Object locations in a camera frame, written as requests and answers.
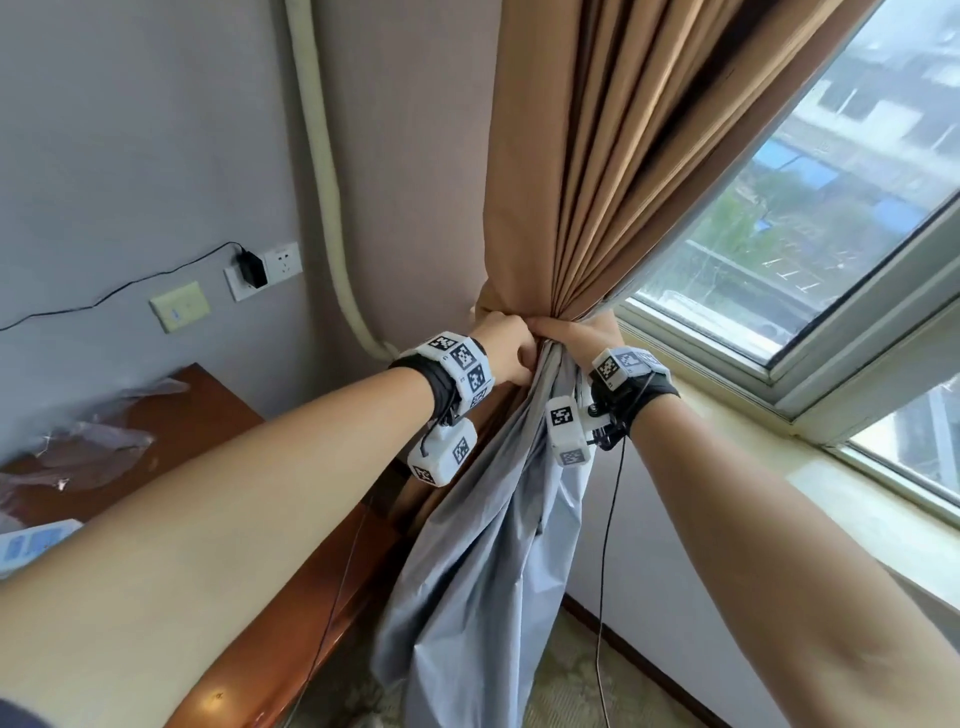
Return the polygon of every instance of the power adapter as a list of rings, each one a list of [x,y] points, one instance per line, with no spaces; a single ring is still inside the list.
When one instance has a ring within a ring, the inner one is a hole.
[[[263,288],[267,284],[267,268],[256,253],[244,250],[237,254],[237,267],[240,276],[254,288]]]

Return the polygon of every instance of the white pipe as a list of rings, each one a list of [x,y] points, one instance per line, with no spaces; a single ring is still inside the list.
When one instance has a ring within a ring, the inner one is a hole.
[[[396,348],[373,337],[350,288],[347,256],[344,253],[340,187],[337,184],[337,171],[333,166],[330,132],[326,126],[324,90],[320,81],[320,58],[314,36],[313,3],[312,0],[286,0],[286,5],[287,23],[290,26],[290,38],[294,48],[294,62],[297,65],[297,82],[300,85],[300,103],[303,106],[303,118],[306,121],[306,133],[310,141],[313,173],[317,179],[317,196],[320,198],[326,260],[330,266],[330,275],[333,277],[333,290],[337,295],[337,304],[364,351],[375,359],[392,361],[397,356]]]

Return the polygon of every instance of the window glass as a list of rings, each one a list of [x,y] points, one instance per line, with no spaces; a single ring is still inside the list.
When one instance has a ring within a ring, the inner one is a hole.
[[[958,31],[885,0],[636,297],[768,363],[960,187]]]
[[[960,496],[960,376],[917,397],[852,440]]]

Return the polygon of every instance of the brown curtain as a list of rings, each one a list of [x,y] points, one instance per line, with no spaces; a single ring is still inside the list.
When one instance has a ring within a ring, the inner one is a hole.
[[[875,2],[503,0],[478,308],[587,314]]]

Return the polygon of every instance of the curtain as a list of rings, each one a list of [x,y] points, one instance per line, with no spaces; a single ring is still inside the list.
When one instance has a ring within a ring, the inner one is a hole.
[[[478,308],[577,320],[609,303],[874,2],[503,0]],[[421,511],[372,659],[406,679],[408,725],[522,721],[588,477],[546,444],[546,402],[571,392],[587,403],[548,342],[525,399],[501,394],[506,424]]]

